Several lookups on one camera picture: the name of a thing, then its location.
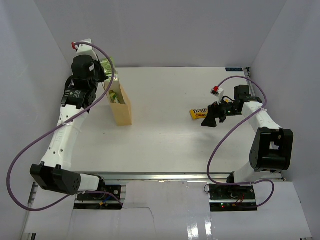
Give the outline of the yellow M&M's packet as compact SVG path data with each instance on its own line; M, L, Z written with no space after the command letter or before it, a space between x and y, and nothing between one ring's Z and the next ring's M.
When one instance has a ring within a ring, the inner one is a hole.
M191 109L189 113L193 120L205 119L208 115L208 109L207 108Z

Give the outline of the green Fox's candy bag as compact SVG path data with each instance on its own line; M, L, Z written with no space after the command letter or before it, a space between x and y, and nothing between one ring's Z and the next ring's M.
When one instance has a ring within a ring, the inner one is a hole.
M122 104L122 105L126 104L124 96L121 91L115 92L113 90L110 90L108 93L109 93L109 100L111 103Z

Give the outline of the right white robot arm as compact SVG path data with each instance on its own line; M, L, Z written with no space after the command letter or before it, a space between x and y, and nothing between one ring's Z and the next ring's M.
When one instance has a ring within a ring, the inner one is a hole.
M242 185L251 185L263 177L265 172L286 171L291 163L294 133L275 123L267 113L262 100L249 93L249 86L234 88L234 99L226 102L222 88L215 86L211 93L218 98L207 108L202 127L217 127L227 117L243 116L255 132L249 161L232 172L226 180L226 195L236 200L244 193Z

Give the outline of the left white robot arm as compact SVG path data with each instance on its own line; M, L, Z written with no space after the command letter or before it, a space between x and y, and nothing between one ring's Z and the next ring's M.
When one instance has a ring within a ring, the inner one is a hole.
M66 195L88 191L99 200L105 196L106 187L95 176L82 176L72 172L73 148L85 119L88 107L96 100L98 84L106 80L101 64L89 55L78 55L71 65L72 75L65 83L58 125L49 148L40 164L33 164L30 175L47 191Z

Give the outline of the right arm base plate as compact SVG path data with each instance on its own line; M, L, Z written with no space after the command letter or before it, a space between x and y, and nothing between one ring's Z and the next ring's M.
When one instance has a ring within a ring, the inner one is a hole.
M210 211L245 212L257 211L257 201L252 186L207 184L204 192L208 194Z

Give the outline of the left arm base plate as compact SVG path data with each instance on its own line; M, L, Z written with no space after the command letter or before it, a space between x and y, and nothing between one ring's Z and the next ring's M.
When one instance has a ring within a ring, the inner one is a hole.
M75 210L121 210L124 198L121 185L105 185L102 193L81 193L75 198Z

